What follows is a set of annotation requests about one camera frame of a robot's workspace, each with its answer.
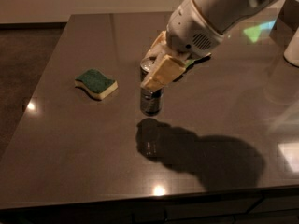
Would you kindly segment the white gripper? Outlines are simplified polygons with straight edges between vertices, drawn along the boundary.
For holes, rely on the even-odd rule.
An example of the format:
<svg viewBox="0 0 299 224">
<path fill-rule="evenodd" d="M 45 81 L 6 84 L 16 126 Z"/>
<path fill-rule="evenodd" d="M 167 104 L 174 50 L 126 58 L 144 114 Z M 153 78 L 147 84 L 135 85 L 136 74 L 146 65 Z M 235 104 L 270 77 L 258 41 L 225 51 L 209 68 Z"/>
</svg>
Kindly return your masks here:
<svg viewBox="0 0 299 224">
<path fill-rule="evenodd" d="M 157 63 L 141 82 L 141 88 L 156 92 L 182 75 L 186 66 L 170 56 L 170 49 L 203 58 L 223 40 L 201 14 L 193 0 L 184 0 L 172 13 L 166 26 L 149 48 L 145 60 Z"/>
</svg>

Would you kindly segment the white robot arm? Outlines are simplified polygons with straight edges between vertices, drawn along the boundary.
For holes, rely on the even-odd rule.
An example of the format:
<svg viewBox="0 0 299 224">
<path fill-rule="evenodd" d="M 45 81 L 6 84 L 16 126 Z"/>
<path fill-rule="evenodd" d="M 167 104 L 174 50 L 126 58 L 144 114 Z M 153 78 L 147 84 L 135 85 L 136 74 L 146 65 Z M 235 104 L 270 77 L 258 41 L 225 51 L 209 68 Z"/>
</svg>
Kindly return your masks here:
<svg viewBox="0 0 299 224">
<path fill-rule="evenodd" d="M 182 75 L 190 60 L 205 58 L 239 22 L 277 0 L 183 0 L 141 61 L 141 87 L 155 92 Z"/>
</svg>

